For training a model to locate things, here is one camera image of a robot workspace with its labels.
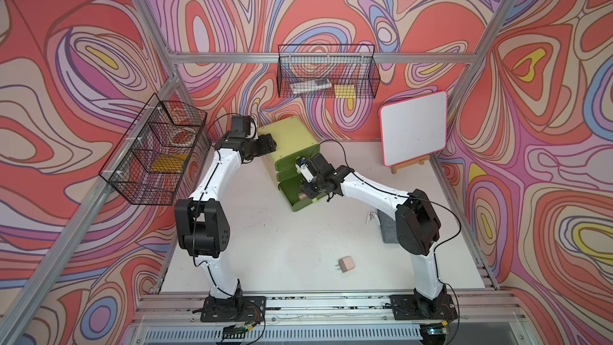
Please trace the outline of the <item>green drawer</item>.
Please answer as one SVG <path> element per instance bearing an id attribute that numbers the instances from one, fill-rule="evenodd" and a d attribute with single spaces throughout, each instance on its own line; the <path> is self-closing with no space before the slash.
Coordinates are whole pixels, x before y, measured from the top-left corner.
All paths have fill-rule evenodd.
<path id="1" fill-rule="evenodd" d="M 293 212 L 298 212 L 301 209 L 305 209 L 309 205 L 312 205 L 319 200 L 319 198 L 299 200 L 298 195 L 303 193 L 303 190 L 301 189 L 301 179 L 302 177 L 294 177 L 290 180 L 279 183 L 279 190 L 287 199 L 287 202 L 291 206 L 291 210 Z"/>
<path id="2" fill-rule="evenodd" d="M 319 153 L 319 151 L 319 145 L 312 145 L 310 147 L 298 150 L 294 153 L 282 153 L 280 149 L 277 149 L 276 151 L 271 153 L 271 159 L 275 170 L 277 172 L 282 172 L 290 168 L 294 168 L 296 160 L 298 158 L 304 157 L 306 159 L 309 159 L 316 155 L 316 153 Z"/>
<path id="3" fill-rule="evenodd" d="M 277 182 L 281 183 L 286 180 L 290 180 L 294 177 L 301 177 L 302 174 L 295 164 L 288 166 L 285 169 L 281 169 L 276 173 Z"/>

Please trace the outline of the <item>yellow green drawer cabinet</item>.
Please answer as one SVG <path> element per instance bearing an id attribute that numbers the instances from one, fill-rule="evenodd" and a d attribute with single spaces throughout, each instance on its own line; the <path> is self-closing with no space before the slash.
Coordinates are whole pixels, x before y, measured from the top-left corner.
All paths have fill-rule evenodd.
<path id="1" fill-rule="evenodd" d="M 285 118 L 259 128 L 258 136 L 263 134 L 271 134 L 277 143 L 277 149 L 280 149 L 282 153 L 294 153 L 319 144 L 308 127 L 297 116 Z M 271 154 L 268 154 L 268 157 L 273 164 Z"/>

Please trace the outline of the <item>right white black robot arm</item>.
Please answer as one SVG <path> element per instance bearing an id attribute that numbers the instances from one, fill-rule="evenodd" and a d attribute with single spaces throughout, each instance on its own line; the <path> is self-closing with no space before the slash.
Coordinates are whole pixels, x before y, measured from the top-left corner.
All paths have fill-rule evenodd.
<path id="1" fill-rule="evenodd" d="M 433 246 L 440 239 L 442 224 L 423 191 L 403 193 L 371 181 L 349 166 L 334 168 L 320 153 L 298 158 L 295 167 L 303 177 L 301 190 L 307 197 L 346 196 L 392 218 L 397 242 L 411 255 L 415 292 L 428 300 L 441 295 L 443 284 L 438 280 Z"/>

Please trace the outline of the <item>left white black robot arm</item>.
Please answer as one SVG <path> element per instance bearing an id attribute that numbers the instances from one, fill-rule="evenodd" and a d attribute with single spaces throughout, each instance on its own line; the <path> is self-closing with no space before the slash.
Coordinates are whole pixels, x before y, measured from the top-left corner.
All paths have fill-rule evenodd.
<path id="1" fill-rule="evenodd" d="M 223 256 L 230 242 L 231 228 L 221 195 L 241 165 L 273 153 L 276 146 L 271 134 L 222 137 L 199 185 L 188 198 L 174 205 L 178 244 L 193 264 L 204 270 L 209 295 L 216 301 L 238 300 L 242 296 L 239 279 Z"/>

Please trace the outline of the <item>grey felt eraser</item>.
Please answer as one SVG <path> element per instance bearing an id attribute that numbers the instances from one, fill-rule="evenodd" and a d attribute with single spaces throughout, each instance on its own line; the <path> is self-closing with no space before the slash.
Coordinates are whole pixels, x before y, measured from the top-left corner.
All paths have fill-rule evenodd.
<path id="1" fill-rule="evenodd" d="M 378 220 L 384 244 L 397 244 L 397 228 L 395 220 L 378 210 Z"/>

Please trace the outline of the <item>yellow block in left basket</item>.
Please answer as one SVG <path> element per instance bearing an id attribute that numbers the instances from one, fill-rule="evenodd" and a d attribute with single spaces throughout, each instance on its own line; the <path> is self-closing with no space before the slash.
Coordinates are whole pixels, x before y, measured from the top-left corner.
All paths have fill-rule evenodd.
<path id="1" fill-rule="evenodd" d="M 156 156 L 150 166 L 152 173 L 182 173 L 187 161 L 187 154 L 171 153 Z"/>

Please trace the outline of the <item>yellow block in basket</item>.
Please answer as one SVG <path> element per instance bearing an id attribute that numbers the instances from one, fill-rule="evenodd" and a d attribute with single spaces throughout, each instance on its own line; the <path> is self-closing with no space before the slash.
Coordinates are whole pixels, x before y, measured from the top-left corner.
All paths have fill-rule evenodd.
<path id="1" fill-rule="evenodd" d="M 182 173 L 187 161 L 187 154 L 171 153 L 156 156 L 150 166 L 152 173 Z"/>
<path id="2" fill-rule="evenodd" d="M 355 85 L 335 85 L 334 95 L 336 99 L 356 99 L 357 90 Z"/>

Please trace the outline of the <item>grey box in back basket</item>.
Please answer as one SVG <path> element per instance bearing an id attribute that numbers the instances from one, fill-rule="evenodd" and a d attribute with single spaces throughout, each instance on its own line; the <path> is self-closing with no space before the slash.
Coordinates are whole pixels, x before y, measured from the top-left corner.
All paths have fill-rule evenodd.
<path id="1" fill-rule="evenodd" d="M 290 90 L 292 94 L 312 94 L 318 91 L 330 89 L 332 84 L 327 78 L 317 78 L 308 81 L 301 81 L 290 84 Z"/>

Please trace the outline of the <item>yellow block in back basket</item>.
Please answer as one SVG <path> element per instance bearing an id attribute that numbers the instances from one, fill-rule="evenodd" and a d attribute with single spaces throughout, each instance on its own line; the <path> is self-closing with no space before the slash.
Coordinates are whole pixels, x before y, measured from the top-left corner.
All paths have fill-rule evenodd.
<path id="1" fill-rule="evenodd" d="M 357 90 L 355 85 L 335 85 L 334 95 L 336 99 L 356 99 Z"/>

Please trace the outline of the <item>wooden easel stand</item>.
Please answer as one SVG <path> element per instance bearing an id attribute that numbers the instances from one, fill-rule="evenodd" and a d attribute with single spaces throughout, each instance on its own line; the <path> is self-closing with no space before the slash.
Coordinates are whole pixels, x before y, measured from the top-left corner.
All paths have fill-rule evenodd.
<path id="1" fill-rule="evenodd" d="M 414 159 L 409 160 L 409 161 L 402 162 L 400 164 L 393 165 L 390 168 L 391 169 L 391 173 L 392 174 L 397 174 L 397 172 L 400 171 L 401 169 L 405 169 L 405 168 L 407 168 L 409 166 L 412 166 L 412 165 L 424 165 L 424 164 L 426 164 L 426 161 L 429 161 L 429 158 L 430 158 L 429 155 L 424 155 L 424 156 L 417 157 L 417 158 L 414 158 Z"/>

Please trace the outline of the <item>white board pink frame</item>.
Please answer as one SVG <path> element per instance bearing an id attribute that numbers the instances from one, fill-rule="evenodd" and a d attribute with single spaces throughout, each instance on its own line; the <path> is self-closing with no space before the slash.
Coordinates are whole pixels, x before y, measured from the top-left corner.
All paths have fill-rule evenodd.
<path id="1" fill-rule="evenodd" d="M 385 166 L 400 165 L 445 148 L 447 110 L 445 92 L 384 105 L 379 116 Z"/>

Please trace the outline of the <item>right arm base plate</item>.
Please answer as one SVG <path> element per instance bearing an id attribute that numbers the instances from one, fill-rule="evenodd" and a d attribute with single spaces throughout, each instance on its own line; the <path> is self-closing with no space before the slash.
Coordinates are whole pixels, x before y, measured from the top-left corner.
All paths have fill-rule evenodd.
<path id="1" fill-rule="evenodd" d="M 399 321 L 430 320 L 453 322 L 458 311 L 452 297 L 445 291 L 434 300 L 417 294 L 391 295 L 390 306 L 394 319 Z"/>

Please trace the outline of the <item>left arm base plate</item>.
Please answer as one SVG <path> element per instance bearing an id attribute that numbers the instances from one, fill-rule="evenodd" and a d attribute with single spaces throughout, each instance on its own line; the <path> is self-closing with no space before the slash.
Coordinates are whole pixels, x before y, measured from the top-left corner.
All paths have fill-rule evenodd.
<path id="1" fill-rule="evenodd" d="M 201 315 L 204 323 L 245 322 L 260 323 L 265 318 L 267 298 L 263 295 L 218 299 L 207 297 L 201 309 L 193 311 Z"/>

